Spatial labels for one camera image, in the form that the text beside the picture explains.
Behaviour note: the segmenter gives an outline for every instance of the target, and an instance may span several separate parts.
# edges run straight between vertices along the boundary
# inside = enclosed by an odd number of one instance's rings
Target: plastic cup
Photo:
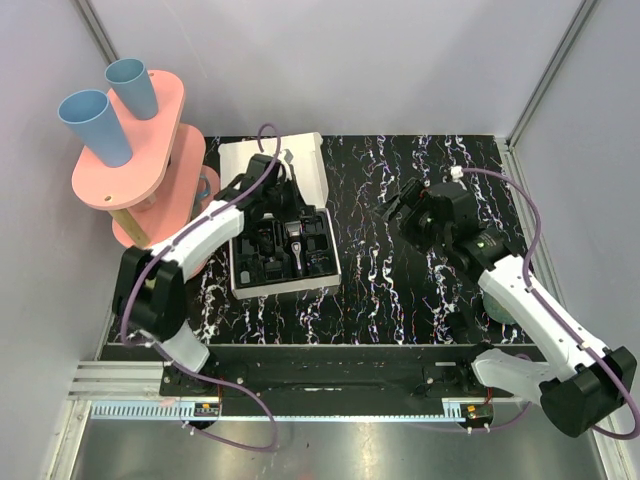
[[[113,62],[104,76],[118,98],[138,120],[149,120],[158,113],[158,99],[147,69],[137,58]]]
[[[100,90],[81,90],[65,98],[58,117],[108,167],[121,167],[133,155],[109,97]]]

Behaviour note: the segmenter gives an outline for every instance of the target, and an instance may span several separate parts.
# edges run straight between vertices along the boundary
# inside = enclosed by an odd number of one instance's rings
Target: white wall
[[[580,0],[92,0],[205,135],[507,135]]]
[[[640,359],[639,21],[639,2],[600,2],[516,150],[569,310]]]
[[[79,359],[95,353],[122,248],[75,198],[80,143],[57,118],[104,87],[104,63],[67,0],[0,2],[0,476],[37,478]]]

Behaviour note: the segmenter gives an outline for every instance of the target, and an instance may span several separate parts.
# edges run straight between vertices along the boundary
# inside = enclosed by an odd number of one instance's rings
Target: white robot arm
[[[523,259],[496,229],[477,216],[475,197],[459,181],[425,187],[410,180],[377,208],[390,221],[399,217],[400,235],[420,251],[440,249],[456,271],[497,300],[530,336],[547,360],[533,363],[481,344],[463,362],[472,382],[495,387],[542,406],[551,422],[577,437],[624,404],[618,388],[593,358],[595,354],[629,389],[636,360],[624,347],[611,351],[589,333],[529,273]],[[580,345],[543,307],[535,289],[584,341]]]
[[[269,169],[271,161],[270,156],[254,155],[247,171],[239,174],[179,232],[148,250],[131,247],[122,256],[112,311],[116,315],[124,313],[141,272],[154,257],[161,256],[159,261],[155,260],[157,264],[151,269],[149,279],[134,299],[129,321],[142,335],[158,342],[171,358],[193,372],[205,366],[209,350],[186,322],[184,283],[218,248],[240,235],[247,224],[261,220],[265,213],[287,224],[299,224],[305,216],[315,213],[302,199],[295,178],[281,175],[280,165]],[[267,175],[264,181],[254,187],[263,175]]]

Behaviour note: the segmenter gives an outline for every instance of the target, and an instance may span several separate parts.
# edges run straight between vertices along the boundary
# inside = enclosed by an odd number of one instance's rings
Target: black marble surface
[[[207,139],[205,164],[217,169],[218,146],[238,140]],[[210,344],[529,342],[519,327],[489,319],[479,289],[457,278],[444,258],[413,250],[395,225],[371,213],[411,177],[439,182],[452,165],[501,171],[493,137],[335,136],[324,138],[322,154],[342,266],[339,292],[236,300],[225,246],[187,283],[189,323],[199,338]],[[507,188],[485,177],[466,182],[478,200],[478,215],[524,249]],[[461,309],[473,318],[466,332],[453,331],[447,322],[448,314]],[[118,342],[117,324],[110,342]]]

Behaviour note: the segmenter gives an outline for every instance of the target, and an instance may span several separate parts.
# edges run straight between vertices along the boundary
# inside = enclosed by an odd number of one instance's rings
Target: black storage tray
[[[316,212],[302,221],[302,272],[284,225],[265,218],[233,239],[236,289],[317,278],[338,273],[328,217]]]

